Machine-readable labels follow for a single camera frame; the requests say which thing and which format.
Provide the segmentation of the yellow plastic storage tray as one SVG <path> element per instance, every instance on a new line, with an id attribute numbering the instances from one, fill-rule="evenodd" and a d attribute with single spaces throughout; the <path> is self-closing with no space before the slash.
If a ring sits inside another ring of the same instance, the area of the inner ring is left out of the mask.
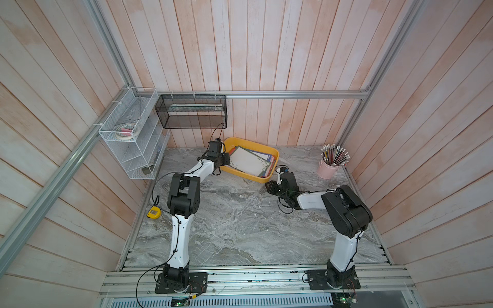
<path id="1" fill-rule="evenodd" d="M 267 183 L 275 173 L 280 157 L 275 148 L 237 137 L 227 138 L 224 144 L 231 164 L 221 167 L 222 171 L 261 184 Z"/>

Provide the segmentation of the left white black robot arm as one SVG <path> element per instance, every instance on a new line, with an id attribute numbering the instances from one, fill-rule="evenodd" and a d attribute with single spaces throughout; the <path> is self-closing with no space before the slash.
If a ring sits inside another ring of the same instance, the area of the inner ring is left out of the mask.
<path id="1" fill-rule="evenodd" d="M 230 164 L 221 139 L 209 141 L 197 164 L 185 173 L 173 173 L 167 207 L 172 216 L 172 240 L 169 258 L 158 268 L 156 294 L 191 291 L 189 239 L 195 214 L 200 206 L 201 182 L 222 166 Z"/>

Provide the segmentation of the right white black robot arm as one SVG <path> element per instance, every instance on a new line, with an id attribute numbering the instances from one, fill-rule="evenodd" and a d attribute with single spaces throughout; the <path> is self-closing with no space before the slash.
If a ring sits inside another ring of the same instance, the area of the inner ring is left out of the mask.
<path id="1" fill-rule="evenodd" d="M 349 290 L 361 288 L 354 258 L 364 232 L 373 220 L 369 208 L 347 185 L 322 191 L 300 191 L 292 172 L 278 174 L 265 185 L 277 196 L 279 206 L 292 210 L 325 210 L 336 230 L 334 250 L 324 270 L 308 270 L 304 282 L 311 290 Z"/>

